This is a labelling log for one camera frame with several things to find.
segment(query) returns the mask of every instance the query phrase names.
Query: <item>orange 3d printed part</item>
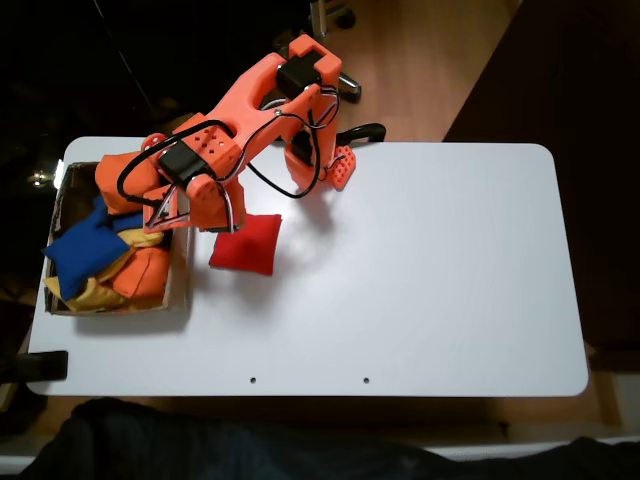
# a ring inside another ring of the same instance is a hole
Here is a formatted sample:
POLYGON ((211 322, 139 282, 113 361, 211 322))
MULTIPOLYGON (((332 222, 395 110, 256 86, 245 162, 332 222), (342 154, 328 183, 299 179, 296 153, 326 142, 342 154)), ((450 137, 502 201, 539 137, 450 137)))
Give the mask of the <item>orange 3d printed part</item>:
POLYGON ((105 157, 96 182, 109 212, 142 208, 147 232, 196 226, 233 233, 246 218, 238 182, 245 167, 291 198, 307 195, 319 183, 342 190, 356 166, 348 143, 365 137, 382 141, 385 130, 369 124, 337 133, 341 67, 338 57, 306 35, 291 42, 288 59, 267 55, 238 78, 211 112, 194 115, 168 138, 147 137, 139 153, 128 154, 126 166, 124 157, 105 157), (285 98, 261 108, 276 89, 285 98), (278 137, 288 144, 285 159, 297 193, 275 185, 249 163, 278 137), (149 168, 170 185, 161 187, 148 175, 149 168), (181 209, 183 197, 189 201, 187 212, 181 209))

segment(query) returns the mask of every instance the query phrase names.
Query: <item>chair wheel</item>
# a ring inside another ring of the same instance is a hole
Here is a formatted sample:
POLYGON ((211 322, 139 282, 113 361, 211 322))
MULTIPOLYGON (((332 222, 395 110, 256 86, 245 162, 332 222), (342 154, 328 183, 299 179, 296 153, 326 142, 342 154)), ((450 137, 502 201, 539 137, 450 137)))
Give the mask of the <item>chair wheel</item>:
POLYGON ((358 87, 356 92, 348 92, 347 90, 340 90, 340 98, 349 103, 358 103, 362 97, 362 85, 358 87))
POLYGON ((353 28, 356 24, 356 14, 350 8, 336 19, 336 26, 343 30, 353 28))

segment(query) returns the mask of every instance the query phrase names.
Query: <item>orange bean bag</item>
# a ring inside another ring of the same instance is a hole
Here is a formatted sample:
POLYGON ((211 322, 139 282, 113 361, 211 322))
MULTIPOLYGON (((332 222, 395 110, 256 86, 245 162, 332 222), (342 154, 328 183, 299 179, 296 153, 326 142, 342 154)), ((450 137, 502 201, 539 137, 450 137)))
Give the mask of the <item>orange bean bag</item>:
POLYGON ((128 299, 162 298, 170 263, 164 248, 140 248, 111 278, 111 288, 128 299))

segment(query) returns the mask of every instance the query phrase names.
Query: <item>wooden floor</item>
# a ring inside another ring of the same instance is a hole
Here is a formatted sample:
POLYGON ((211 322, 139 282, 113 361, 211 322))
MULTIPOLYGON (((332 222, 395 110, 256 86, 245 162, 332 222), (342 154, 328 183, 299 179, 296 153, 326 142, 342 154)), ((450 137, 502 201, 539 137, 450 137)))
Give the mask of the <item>wooden floor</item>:
MULTIPOLYGON (((333 29, 327 46, 363 85, 358 105, 343 102, 341 129, 386 125, 389 141, 441 141, 507 28, 517 1, 354 0, 351 30, 333 29)), ((34 430, 54 433, 85 398, 54 397, 34 430)), ((297 424, 345 426, 442 423, 615 423, 606 374, 568 399, 238 399, 137 398, 163 410, 297 424)))

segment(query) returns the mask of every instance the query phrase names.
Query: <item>chair leg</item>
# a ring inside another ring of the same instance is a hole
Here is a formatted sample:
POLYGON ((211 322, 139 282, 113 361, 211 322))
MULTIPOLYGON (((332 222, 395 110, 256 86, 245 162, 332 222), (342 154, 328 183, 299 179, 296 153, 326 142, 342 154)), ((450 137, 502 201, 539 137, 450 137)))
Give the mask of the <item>chair leg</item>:
POLYGON ((347 102, 358 103, 360 101, 360 97, 362 96, 362 85, 346 73, 340 74, 338 88, 340 89, 340 96, 347 102))
POLYGON ((318 41, 327 36, 327 8, 324 0, 311 2, 311 29, 313 38, 318 41))

